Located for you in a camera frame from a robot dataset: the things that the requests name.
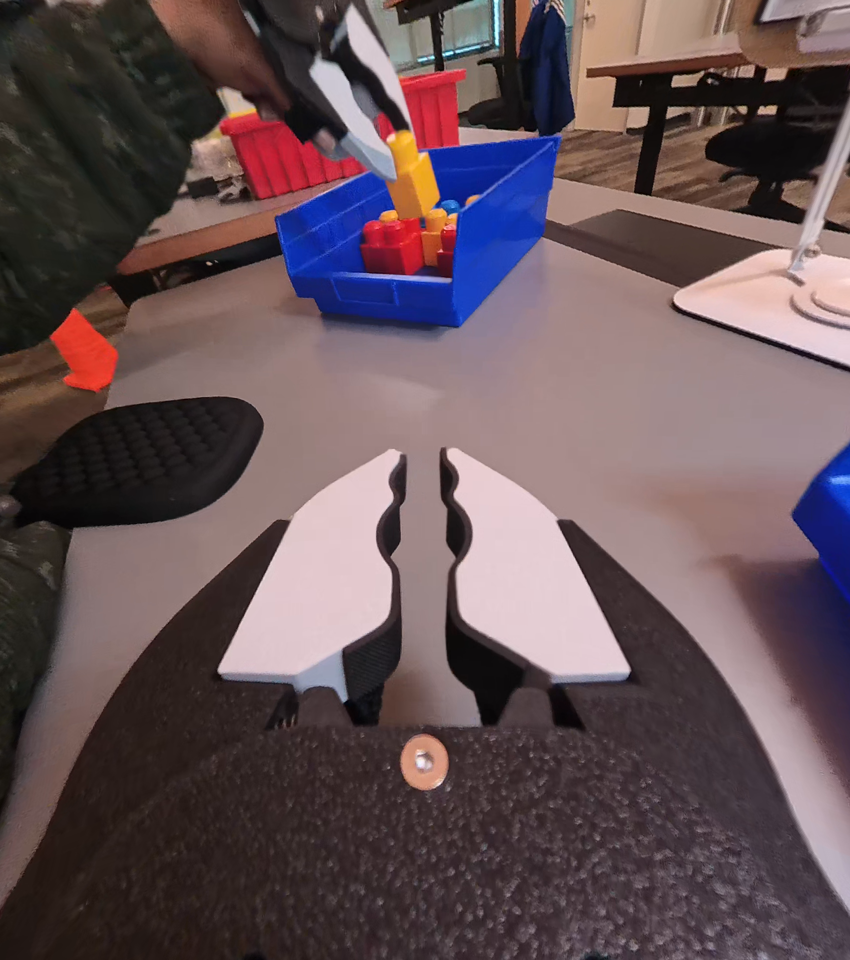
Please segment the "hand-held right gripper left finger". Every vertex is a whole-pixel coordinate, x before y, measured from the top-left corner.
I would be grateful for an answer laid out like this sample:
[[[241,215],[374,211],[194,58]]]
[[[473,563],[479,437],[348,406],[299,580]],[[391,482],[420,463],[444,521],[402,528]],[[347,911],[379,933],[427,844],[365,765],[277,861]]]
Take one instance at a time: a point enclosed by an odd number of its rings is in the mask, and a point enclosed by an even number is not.
[[[309,499],[283,527],[218,665],[232,682],[333,690],[376,724],[402,654],[400,508],[407,456],[392,448]]]

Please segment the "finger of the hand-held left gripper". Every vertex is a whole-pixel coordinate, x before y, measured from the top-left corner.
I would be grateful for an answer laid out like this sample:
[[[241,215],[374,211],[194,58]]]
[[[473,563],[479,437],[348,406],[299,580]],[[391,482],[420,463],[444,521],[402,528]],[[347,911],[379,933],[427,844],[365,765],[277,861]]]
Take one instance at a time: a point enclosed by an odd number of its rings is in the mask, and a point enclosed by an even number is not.
[[[395,131],[412,130],[399,76],[365,4],[349,4],[343,15],[342,68],[372,119],[383,115]]]
[[[317,59],[310,76],[331,107],[338,126],[344,129],[336,144],[380,179],[394,181],[397,173],[392,152],[379,135],[374,119],[359,104],[342,68],[333,61]]]

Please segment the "blue jacket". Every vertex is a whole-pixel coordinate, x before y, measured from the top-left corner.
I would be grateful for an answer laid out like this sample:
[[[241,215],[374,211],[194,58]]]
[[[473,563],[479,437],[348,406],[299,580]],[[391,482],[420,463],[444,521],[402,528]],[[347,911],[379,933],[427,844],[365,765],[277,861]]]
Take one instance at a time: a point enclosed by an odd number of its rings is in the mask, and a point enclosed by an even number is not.
[[[567,34],[563,2],[532,2],[518,62],[525,128],[540,137],[561,134],[575,118]]]

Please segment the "black office chair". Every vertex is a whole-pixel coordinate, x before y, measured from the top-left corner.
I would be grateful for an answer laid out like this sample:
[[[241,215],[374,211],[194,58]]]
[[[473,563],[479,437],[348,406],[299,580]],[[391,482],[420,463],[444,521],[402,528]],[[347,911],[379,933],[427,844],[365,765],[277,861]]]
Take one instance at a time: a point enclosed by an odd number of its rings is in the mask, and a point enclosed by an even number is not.
[[[501,54],[478,60],[478,66],[491,66],[495,71],[499,95],[479,101],[464,114],[472,127],[501,131],[525,131],[529,104],[525,97],[519,61],[515,55]]]
[[[755,186],[737,212],[800,223],[804,211],[784,197],[787,185],[816,181],[850,89],[850,65],[792,69],[783,80],[783,101],[772,116],[730,126],[706,143],[707,161],[725,168],[721,181],[748,177]]]

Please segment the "yellow mega block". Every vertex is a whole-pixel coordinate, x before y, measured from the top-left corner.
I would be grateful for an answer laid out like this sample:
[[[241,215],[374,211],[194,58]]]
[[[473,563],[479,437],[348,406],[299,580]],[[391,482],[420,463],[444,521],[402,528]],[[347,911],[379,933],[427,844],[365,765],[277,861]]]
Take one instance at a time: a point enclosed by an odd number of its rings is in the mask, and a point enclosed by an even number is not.
[[[440,192],[426,152],[419,151],[410,129],[396,130],[385,141],[395,167],[386,186],[400,220],[420,220],[440,201]]]

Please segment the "orange traffic cone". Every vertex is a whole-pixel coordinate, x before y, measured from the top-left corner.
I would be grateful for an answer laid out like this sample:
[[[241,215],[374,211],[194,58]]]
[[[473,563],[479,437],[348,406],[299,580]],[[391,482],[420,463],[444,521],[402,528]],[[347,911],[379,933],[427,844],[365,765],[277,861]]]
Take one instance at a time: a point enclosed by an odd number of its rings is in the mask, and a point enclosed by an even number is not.
[[[109,388],[119,364],[117,348],[77,308],[51,336],[69,372],[64,383],[72,389],[101,392]]]

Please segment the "wooden standing desk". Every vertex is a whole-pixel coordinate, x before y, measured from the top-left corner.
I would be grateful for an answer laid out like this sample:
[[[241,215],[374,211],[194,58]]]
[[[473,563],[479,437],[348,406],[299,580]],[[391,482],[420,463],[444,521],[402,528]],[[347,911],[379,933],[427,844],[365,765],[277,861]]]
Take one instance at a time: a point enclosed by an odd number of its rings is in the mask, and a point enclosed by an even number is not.
[[[419,20],[427,20],[431,29],[433,70],[445,71],[444,57],[444,17],[448,12],[469,1],[383,1],[383,9],[394,11],[401,25],[409,25]]]

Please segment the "person's left forearm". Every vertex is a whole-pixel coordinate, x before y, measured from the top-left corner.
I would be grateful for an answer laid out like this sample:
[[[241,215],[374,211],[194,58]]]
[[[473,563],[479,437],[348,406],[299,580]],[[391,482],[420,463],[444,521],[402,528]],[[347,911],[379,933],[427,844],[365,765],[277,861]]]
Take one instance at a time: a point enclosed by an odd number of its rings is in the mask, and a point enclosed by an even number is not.
[[[0,356],[51,334],[170,209],[217,95],[147,2],[61,4],[0,74]]]

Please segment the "pile of blocks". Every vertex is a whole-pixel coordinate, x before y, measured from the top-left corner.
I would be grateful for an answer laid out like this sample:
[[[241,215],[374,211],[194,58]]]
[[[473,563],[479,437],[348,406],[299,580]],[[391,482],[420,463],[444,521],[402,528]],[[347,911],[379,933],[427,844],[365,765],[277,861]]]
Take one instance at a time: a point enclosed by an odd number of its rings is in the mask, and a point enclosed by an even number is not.
[[[359,251],[369,274],[434,280],[455,278],[457,221],[461,210],[479,200],[479,194],[464,203],[441,201],[426,216],[401,219],[397,210],[385,210],[361,231]]]

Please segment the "red plastic bin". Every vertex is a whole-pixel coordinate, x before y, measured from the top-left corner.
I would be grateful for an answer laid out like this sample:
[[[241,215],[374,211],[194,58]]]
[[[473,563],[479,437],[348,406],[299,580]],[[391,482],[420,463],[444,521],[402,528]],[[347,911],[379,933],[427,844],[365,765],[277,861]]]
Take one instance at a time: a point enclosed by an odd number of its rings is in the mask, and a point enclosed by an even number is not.
[[[464,69],[401,78],[412,127],[420,150],[459,144],[457,86]],[[265,200],[364,174],[355,159],[334,161],[311,143],[301,143],[278,121],[265,122],[255,113],[223,120],[221,133],[231,140],[245,182],[257,199]]]

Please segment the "person's left hand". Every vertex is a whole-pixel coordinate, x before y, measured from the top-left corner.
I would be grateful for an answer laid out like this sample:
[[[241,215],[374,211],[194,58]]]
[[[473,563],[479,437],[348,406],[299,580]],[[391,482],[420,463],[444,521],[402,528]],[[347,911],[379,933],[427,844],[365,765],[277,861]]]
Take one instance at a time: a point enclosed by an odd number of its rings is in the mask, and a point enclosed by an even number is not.
[[[213,90],[232,89],[264,118],[283,118],[290,99],[237,1],[150,1],[175,46]]]

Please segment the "white document stand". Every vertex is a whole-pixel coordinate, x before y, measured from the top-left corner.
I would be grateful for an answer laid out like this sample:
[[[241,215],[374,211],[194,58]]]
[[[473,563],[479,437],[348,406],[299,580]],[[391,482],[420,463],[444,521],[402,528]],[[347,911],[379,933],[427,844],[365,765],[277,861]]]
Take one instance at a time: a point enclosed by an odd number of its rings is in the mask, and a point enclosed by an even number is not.
[[[735,2],[756,66],[850,66],[850,2]],[[819,246],[850,159],[850,91],[791,250],[773,248],[676,291],[680,312],[850,371],[850,259]]]

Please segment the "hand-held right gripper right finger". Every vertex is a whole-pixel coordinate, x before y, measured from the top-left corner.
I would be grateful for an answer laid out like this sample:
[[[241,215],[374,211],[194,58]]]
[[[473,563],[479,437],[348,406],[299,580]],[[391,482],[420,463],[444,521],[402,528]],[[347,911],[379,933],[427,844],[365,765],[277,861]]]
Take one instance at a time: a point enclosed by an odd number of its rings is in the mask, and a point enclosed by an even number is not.
[[[620,685],[631,665],[559,517],[458,447],[440,451],[447,511],[446,654],[482,725],[526,684]]]

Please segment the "wooden table with black legs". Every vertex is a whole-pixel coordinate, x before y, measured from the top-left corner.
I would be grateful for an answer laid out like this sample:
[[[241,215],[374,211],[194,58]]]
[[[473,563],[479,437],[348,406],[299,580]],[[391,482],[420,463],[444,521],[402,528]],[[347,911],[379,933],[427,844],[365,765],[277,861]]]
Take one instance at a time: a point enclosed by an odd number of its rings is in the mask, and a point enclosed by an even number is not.
[[[750,76],[719,81],[714,87],[705,83],[674,85],[676,77],[717,75],[721,70],[748,67],[752,69]],[[677,54],[659,60],[635,57],[617,64],[590,66],[585,76],[589,80],[609,78],[614,81],[614,108],[647,110],[633,191],[649,196],[654,188],[669,110],[679,106],[695,109],[740,105],[747,98],[744,90],[762,83],[766,70],[751,64],[740,51],[724,49],[712,53]]]

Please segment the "white door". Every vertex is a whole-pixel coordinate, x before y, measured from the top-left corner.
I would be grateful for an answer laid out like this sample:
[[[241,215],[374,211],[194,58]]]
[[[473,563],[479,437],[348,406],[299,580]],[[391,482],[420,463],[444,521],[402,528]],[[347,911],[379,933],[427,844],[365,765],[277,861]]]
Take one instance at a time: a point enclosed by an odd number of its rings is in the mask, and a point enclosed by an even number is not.
[[[575,123],[577,131],[623,133],[629,110],[614,107],[616,80],[588,75],[592,67],[638,54],[645,1],[582,1],[575,9]]]

